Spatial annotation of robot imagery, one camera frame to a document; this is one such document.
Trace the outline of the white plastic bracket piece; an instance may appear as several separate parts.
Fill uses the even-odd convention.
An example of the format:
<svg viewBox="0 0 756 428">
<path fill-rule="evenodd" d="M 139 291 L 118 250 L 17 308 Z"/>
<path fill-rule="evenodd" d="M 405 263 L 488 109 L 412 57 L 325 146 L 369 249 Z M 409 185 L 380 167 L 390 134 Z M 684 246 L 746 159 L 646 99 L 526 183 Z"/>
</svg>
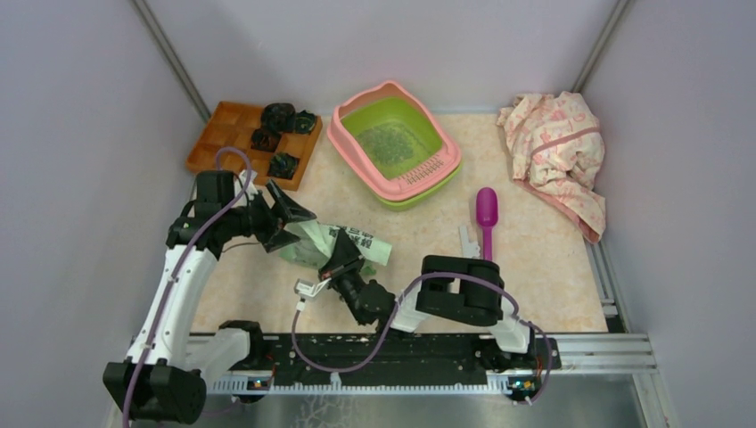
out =
<svg viewBox="0 0 756 428">
<path fill-rule="evenodd" d="M 470 236 L 467 226 L 460 226 L 458 232 L 462 256 L 468 259 L 479 259 L 481 257 L 481 247 L 478 242 Z"/>
</svg>

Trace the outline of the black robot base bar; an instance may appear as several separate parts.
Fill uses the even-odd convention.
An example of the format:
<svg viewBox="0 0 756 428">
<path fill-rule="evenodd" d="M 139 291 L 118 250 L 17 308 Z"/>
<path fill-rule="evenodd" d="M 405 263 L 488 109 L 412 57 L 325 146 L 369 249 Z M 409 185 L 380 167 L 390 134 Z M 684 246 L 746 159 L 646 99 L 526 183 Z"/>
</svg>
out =
<svg viewBox="0 0 756 428">
<path fill-rule="evenodd" d="M 349 387 L 430 387 L 482 385 L 489 374 L 522 370 L 544 374 L 562 366 L 557 342 L 535 338 L 523 354 L 501 350 L 485 334 L 300 333 L 268 336 L 255 343 L 251 357 L 233 365 L 234 371 L 268 371 L 275 386 L 324 386 L 326 367 L 362 363 L 355 372 L 341 374 Z"/>
</svg>

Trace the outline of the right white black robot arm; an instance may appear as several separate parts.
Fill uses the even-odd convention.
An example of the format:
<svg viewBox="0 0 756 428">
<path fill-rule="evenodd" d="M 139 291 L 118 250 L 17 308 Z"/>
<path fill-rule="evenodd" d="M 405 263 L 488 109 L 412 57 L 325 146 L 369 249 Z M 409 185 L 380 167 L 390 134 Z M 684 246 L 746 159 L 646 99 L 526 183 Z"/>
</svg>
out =
<svg viewBox="0 0 756 428">
<path fill-rule="evenodd" d="M 421 275 L 400 295 L 360 275 L 361 256 L 337 257 L 318 270 L 359 325 L 413 333 L 430 316 L 487 327 L 507 364 L 525 367 L 538 352 L 532 329 L 516 319 L 519 306 L 504 295 L 499 266 L 484 259 L 429 255 Z"/>
</svg>

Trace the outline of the purple plastic scoop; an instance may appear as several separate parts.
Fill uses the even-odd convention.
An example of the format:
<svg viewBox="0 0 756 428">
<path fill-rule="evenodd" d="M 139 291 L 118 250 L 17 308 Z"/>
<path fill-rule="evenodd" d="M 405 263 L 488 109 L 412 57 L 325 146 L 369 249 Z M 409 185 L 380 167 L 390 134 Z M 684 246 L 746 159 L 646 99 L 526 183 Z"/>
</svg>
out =
<svg viewBox="0 0 756 428">
<path fill-rule="evenodd" d="M 493 229 L 499 218 L 497 193 L 493 188 L 483 187 L 476 194 L 475 202 L 476 222 L 481 229 L 482 256 L 493 260 L 494 239 Z"/>
</svg>

